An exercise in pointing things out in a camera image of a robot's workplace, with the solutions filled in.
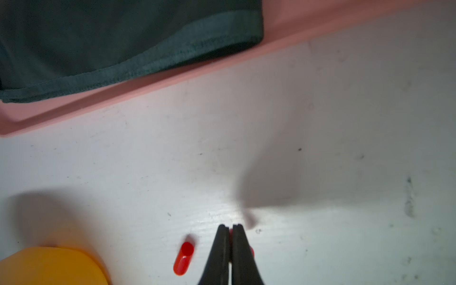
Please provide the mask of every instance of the red object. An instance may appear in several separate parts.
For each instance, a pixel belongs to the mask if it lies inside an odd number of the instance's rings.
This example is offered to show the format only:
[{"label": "red object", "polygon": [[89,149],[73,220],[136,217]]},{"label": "red object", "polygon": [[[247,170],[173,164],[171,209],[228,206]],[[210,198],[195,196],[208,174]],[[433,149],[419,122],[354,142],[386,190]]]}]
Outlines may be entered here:
[{"label": "red object", "polygon": [[190,261],[192,260],[195,247],[189,242],[184,242],[179,250],[179,254],[174,262],[174,273],[178,276],[184,275],[187,272]]}]

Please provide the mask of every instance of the scratch mark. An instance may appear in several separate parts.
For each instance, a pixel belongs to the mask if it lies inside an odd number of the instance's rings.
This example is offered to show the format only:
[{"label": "scratch mark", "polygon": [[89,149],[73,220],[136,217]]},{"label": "scratch mark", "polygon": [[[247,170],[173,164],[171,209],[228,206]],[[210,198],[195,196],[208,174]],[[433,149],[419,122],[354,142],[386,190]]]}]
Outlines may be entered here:
[{"label": "scratch mark", "polygon": [[415,192],[413,190],[412,178],[410,176],[407,178],[407,183],[405,184],[405,194],[406,200],[404,204],[404,213],[410,218],[415,218]]}]

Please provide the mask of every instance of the dirt spot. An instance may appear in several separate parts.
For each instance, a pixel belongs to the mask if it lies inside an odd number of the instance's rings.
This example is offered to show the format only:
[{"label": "dirt spot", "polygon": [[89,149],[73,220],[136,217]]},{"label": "dirt spot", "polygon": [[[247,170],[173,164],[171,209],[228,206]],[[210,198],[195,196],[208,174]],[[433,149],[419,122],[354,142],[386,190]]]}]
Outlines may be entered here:
[{"label": "dirt spot", "polygon": [[441,228],[432,228],[431,233],[435,236],[440,235],[442,229]]},{"label": "dirt spot", "polygon": [[358,160],[358,161],[362,161],[364,159],[364,153],[360,153],[359,155],[357,155],[355,157],[355,159]]},{"label": "dirt spot", "polygon": [[406,257],[402,260],[402,265],[409,265],[410,263],[412,262],[412,258],[409,256],[409,257]]}]

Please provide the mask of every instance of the pink tray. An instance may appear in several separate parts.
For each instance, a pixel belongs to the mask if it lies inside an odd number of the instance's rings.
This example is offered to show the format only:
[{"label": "pink tray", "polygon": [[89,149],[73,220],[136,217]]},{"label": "pink tray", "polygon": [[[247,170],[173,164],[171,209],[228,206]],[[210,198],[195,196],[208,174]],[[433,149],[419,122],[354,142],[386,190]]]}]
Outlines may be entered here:
[{"label": "pink tray", "polygon": [[225,58],[28,104],[0,103],[0,136],[12,136],[188,80],[424,0],[263,0],[264,40]]}]

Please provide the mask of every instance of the white table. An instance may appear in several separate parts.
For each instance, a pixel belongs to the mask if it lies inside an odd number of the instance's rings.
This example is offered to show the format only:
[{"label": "white table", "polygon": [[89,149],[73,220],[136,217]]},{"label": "white table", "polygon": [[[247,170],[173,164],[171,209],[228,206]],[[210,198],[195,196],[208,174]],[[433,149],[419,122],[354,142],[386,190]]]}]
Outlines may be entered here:
[{"label": "white table", "polygon": [[1,139],[0,259],[45,240],[114,285],[191,285],[217,226],[253,217],[267,285],[454,284],[455,15],[427,3]]}]

